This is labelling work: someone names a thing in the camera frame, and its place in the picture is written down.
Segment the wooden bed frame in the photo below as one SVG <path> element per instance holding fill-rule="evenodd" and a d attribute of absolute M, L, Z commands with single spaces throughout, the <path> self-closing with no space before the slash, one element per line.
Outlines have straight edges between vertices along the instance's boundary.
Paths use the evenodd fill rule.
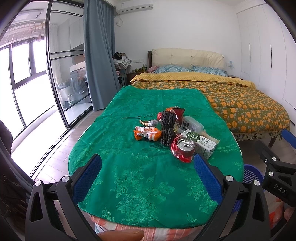
<path fill-rule="evenodd" d="M 152 51 L 148 51 L 148 63 L 149 63 L 149 68 L 152 67 Z M 275 143 L 277 137 L 273 137 L 271 138 L 269 144 L 268 144 L 268 147 L 271 148 L 273 146 L 273 144 Z"/>

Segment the blue gripper pad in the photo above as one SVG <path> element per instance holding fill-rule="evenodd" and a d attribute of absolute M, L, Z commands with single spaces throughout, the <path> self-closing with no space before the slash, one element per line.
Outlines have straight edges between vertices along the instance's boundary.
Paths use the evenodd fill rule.
<path fill-rule="evenodd" d="M 283 129 L 281 135 L 294 149 L 296 149 L 296 137 L 291 132 L 287 129 Z"/>
<path fill-rule="evenodd" d="M 220 204 L 223 199 L 221 184 L 199 154 L 195 155 L 193 162 L 194 168 L 205 186 L 210 198 Z"/>
<path fill-rule="evenodd" d="M 102 159 L 96 155 L 73 186 L 72 201 L 75 205 L 85 199 L 101 169 Z"/>

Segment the beige headboard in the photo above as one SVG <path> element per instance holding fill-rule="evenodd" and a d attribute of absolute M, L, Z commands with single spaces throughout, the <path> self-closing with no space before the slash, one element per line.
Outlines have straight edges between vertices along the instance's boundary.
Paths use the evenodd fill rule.
<path fill-rule="evenodd" d="M 193 49 L 152 49 L 148 52 L 149 67 L 174 64 L 191 68 L 192 65 L 224 69 L 224 57 L 220 53 Z"/>

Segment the coiled black rope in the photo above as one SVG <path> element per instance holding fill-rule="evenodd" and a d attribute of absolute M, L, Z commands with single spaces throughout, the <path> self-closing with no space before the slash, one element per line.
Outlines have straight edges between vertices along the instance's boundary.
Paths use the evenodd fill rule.
<path fill-rule="evenodd" d="M 176 122 L 176 114 L 167 110 L 163 111 L 161 114 L 160 124 L 162 133 L 160 143 L 170 147 L 176 136 L 173 129 Z"/>

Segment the blue curtain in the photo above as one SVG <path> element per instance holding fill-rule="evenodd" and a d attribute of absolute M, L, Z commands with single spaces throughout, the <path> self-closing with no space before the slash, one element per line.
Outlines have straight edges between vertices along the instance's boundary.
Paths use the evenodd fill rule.
<path fill-rule="evenodd" d="M 104 109 L 120 90 L 112 59 L 114 9 L 103 0 L 85 0 L 83 14 L 87 82 L 96 111 Z"/>

